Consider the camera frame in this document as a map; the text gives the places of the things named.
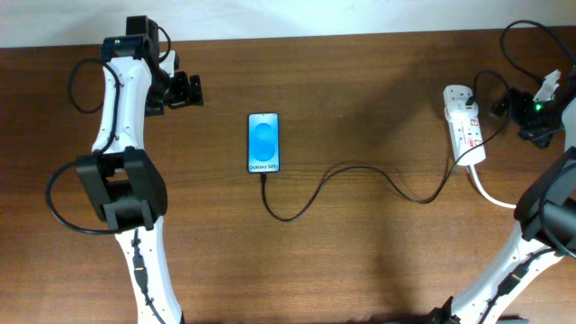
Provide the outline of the blue Galaxy smartphone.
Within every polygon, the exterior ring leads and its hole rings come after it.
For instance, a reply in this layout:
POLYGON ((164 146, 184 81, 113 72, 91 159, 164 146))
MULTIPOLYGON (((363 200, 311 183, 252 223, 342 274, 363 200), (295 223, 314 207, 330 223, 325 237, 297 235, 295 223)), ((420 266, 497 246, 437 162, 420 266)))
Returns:
POLYGON ((275 112, 250 114, 247 136, 248 172, 279 172, 281 168, 279 115, 275 112))

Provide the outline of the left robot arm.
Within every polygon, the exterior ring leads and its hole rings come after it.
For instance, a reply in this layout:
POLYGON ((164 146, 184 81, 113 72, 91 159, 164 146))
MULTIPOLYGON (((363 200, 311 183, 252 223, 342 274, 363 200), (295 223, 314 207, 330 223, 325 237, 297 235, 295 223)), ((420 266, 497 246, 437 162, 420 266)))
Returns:
POLYGON ((130 16, 123 36, 103 41, 105 93, 100 130, 76 171, 104 235, 118 242, 130 272, 139 323, 184 322, 170 281, 163 228, 167 188, 144 148, 144 121, 203 105, 200 78, 179 68, 173 49, 161 51, 162 28, 130 16))

